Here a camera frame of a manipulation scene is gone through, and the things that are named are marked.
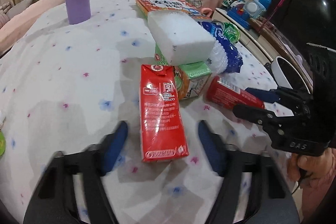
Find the cleaning sponge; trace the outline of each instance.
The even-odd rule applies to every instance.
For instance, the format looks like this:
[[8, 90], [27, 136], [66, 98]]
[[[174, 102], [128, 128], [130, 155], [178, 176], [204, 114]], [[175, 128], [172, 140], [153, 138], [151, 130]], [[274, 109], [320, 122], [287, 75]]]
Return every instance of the cleaning sponge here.
[[149, 12], [148, 27], [162, 54], [172, 66], [207, 60], [216, 41], [183, 12]]

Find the white bowl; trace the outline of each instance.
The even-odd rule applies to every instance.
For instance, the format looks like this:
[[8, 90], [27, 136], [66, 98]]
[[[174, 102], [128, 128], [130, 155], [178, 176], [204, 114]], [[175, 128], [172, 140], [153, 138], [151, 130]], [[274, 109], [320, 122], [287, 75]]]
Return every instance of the white bowl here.
[[280, 64], [279, 64], [279, 61], [278, 61], [279, 59], [281, 59], [284, 62], [286, 62], [293, 69], [293, 73], [295, 73], [297, 75], [298, 80], [302, 81], [302, 83], [306, 87], [307, 92], [310, 93], [309, 89], [308, 89], [308, 87], [306, 85], [306, 83], [304, 82], [303, 78], [298, 73], [298, 71], [292, 66], [291, 63], [289, 63], [285, 58], [283, 58], [281, 56], [277, 56], [276, 59], [271, 64], [272, 73], [273, 73], [273, 76], [274, 76], [275, 81], [277, 82], [277, 84], [279, 86], [283, 86], [285, 88], [293, 89], [292, 86], [290, 85], [290, 83], [288, 82], [286, 76], [284, 75], [281, 67], [280, 67]]

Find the barcode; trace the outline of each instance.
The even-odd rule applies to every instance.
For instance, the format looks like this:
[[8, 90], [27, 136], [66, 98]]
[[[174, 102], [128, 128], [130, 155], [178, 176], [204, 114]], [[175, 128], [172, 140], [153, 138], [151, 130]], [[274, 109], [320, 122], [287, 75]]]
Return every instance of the barcode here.
[[240, 94], [240, 88], [239, 88], [239, 87], [237, 87], [237, 86], [231, 84], [230, 82], [224, 80], [223, 78], [220, 78], [220, 79], [219, 79], [219, 82], [220, 82], [223, 86], [227, 87], [228, 89], [233, 90], [234, 92]]

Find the juice box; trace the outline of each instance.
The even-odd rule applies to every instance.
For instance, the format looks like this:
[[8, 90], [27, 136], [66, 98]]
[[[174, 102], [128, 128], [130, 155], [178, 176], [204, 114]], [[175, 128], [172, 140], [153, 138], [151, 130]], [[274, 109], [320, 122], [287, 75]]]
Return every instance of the juice box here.
[[139, 89], [142, 160], [189, 155], [172, 66], [142, 65]]
[[263, 101], [219, 76], [212, 80], [206, 98], [229, 110], [238, 104], [265, 109]]
[[[168, 65], [157, 44], [155, 45], [155, 60], [159, 65]], [[204, 62], [174, 66], [174, 79], [178, 99], [181, 101], [199, 96], [210, 76], [211, 70]]]

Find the white bedsheet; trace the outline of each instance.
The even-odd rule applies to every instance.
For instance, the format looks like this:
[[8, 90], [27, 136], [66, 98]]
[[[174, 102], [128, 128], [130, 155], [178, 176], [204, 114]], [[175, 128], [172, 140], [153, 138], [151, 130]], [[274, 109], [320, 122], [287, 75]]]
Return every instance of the white bedsheet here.
[[[268, 136], [202, 97], [185, 100], [180, 108], [190, 156], [171, 163], [142, 163], [139, 73], [142, 63], [153, 62], [155, 42], [135, 0], [91, 0], [91, 10], [91, 19], [78, 25], [69, 25], [65, 4], [47, 11], [0, 59], [0, 109], [7, 113], [0, 199], [22, 222], [55, 151], [82, 151], [126, 120], [130, 131], [125, 148], [114, 171], [103, 178], [119, 222], [203, 224], [222, 179], [205, 158], [198, 121], [207, 120], [214, 132], [247, 152], [260, 153], [266, 145], [270, 149]], [[244, 65], [241, 73], [226, 78], [241, 88], [276, 88], [256, 58], [241, 44], [237, 47]], [[268, 107], [277, 115], [290, 114], [278, 105]], [[285, 153], [270, 152], [285, 173]], [[242, 189], [246, 199], [247, 179]], [[77, 198], [81, 218], [88, 221], [79, 190]]]

